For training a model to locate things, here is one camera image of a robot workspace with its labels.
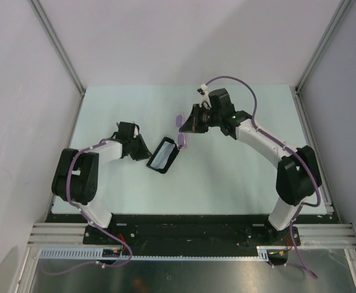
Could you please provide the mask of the pink purple sunglasses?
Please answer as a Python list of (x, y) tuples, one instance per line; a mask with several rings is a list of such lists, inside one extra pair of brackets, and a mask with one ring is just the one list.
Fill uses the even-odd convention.
[(177, 114), (175, 117), (175, 120), (174, 120), (174, 124), (175, 124), (176, 129), (178, 130), (176, 144), (180, 150), (187, 149), (187, 147), (188, 147), (187, 134), (180, 130), (180, 128), (183, 126), (184, 123), (185, 123), (184, 113)]

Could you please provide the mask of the light blue cleaning cloth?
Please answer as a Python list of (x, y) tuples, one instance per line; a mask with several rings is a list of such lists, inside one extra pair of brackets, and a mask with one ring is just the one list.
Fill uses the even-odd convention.
[(151, 166), (156, 169), (164, 168), (174, 148), (175, 148), (175, 144), (164, 142), (161, 149), (155, 155), (155, 158), (152, 161)]

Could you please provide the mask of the black glasses case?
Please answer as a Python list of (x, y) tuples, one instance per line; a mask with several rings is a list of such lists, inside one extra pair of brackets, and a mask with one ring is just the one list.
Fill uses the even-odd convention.
[(173, 164), (179, 151), (180, 149), (173, 139), (164, 137), (146, 166), (155, 172), (165, 174)]

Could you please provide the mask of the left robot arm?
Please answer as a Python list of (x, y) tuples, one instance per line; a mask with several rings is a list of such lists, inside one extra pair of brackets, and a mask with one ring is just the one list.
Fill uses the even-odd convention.
[(118, 130), (99, 143), (77, 150), (62, 150), (52, 180), (51, 190), (55, 196), (75, 207), (97, 228), (96, 236), (105, 244), (111, 244), (118, 230), (110, 224), (112, 213), (96, 198), (100, 168), (113, 161), (129, 156), (134, 161), (151, 157), (134, 122), (119, 122)]

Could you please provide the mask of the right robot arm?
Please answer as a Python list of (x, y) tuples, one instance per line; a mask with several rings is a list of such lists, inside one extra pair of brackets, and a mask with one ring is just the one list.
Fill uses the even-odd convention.
[(306, 145), (293, 147), (272, 136), (258, 124), (253, 115), (237, 111), (226, 89), (208, 92), (207, 86), (198, 89), (201, 102), (194, 104), (180, 132), (206, 133), (217, 127), (225, 135), (242, 142), (261, 154), (277, 170), (277, 203), (268, 216), (264, 229), (265, 240), (278, 245), (286, 238), (285, 228), (297, 217), (306, 198), (321, 199), (321, 174), (315, 151)]

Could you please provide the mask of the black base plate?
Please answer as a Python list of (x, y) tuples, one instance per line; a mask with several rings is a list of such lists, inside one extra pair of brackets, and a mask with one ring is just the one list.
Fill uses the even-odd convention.
[(335, 215), (300, 215), (293, 228), (273, 230), (265, 215), (115, 215), (103, 233), (86, 226), (83, 244), (101, 258), (228, 258), (257, 256), (257, 247), (301, 244), (295, 224), (337, 224)]

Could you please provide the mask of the left aluminium corner post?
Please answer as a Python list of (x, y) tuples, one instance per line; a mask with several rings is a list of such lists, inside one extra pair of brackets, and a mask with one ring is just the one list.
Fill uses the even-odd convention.
[(54, 51), (57, 54), (57, 57), (61, 61), (65, 71), (68, 73), (68, 76), (71, 82), (74, 84), (80, 96), (83, 98), (85, 94), (85, 87), (82, 84), (79, 75), (77, 74), (75, 67), (72, 61), (69, 58), (68, 53), (66, 52), (60, 38), (54, 29), (51, 20), (49, 19), (48, 14), (46, 13), (44, 7), (41, 2), (38, 0), (27, 0), (32, 11), (34, 12), (37, 20), (39, 21), (42, 29), (44, 30), (49, 42), (51, 43)]

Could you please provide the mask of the aluminium corner post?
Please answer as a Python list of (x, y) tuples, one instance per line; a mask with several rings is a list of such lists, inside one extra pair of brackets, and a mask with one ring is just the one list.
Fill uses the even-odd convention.
[(83, 98), (85, 94), (85, 87), (82, 84), (79, 75), (77, 74), (75, 67), (72, 61), (69, 58), (68, 53), (66, 52), (60, 38), (54, 29), (51, 20), (49, 19), (48, 14), (46, 13), (44, 7), (41, 2), (38, 0), (27, 0), (32, 11), (34, 12), (37, 20), (39, 21), (42, 29), (44, 30), (49, 42), (51, 43), (54, 51), (57, 54), (57, 57), (61, 61), (65, 71), (68, 73), (68, 76), (71, 82), (74, 84), (80, 96)]
[(353, 1), (353, 0), (340, 1), (338, 7), (336, 8), (336, 11), (334, 12), (333, 16), (330, 19), (330, 22), (327, 25), (322, 37), (320, 38), (320, 41), (319, 41), (318, 45), (316, 46), (316, 48), (313, 52), (313, 55), (311, 56), (310, 60), (308, 61), (307, 66), (305, 67), (301, 77), (299, 78), (299, 80), (294, 88), (297, 94), (300, 94), (301, 91), (304, 89), (306, 83), (308, 82), (311, 75), (315, 71), (319, 62), (324, 57), (328, 47), (330, 46), (337, 31), (341, 27), (344, 19), (346, 18), (347, 14), (349, 13), (354, 2), (355, 1)]

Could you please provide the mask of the right aluminium corner post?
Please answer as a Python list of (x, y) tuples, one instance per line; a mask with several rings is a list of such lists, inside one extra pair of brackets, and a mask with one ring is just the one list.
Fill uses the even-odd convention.
[(320, 38), (320, 41), (319, 41), (318, 45), (316, 46), (316, 48), (313, 52), (313, 55), (311, 56), (310, 60), (308, 61), (307, 66), (305, 67), (301, 77), (299, 78), (299, 80), (294, 88), (297, 94), (300, 94), (301, 91), (304, 89), (306, 83), (308, 82), (311, 75), (315, 71), (319, 62), (324, 57), (328, 47), (330, 46), (337, 31), (341, 27), (344, 19), (346, 18), (347, 14), (349, 13), (354, 2), (355, 1), (353, 1), (353, 0), (340, 1), (338, 7), (336, 8), (336, 11), (334, 12), (333, 16), (330, 19), (330, 22), (327, 25), (322, 37)]

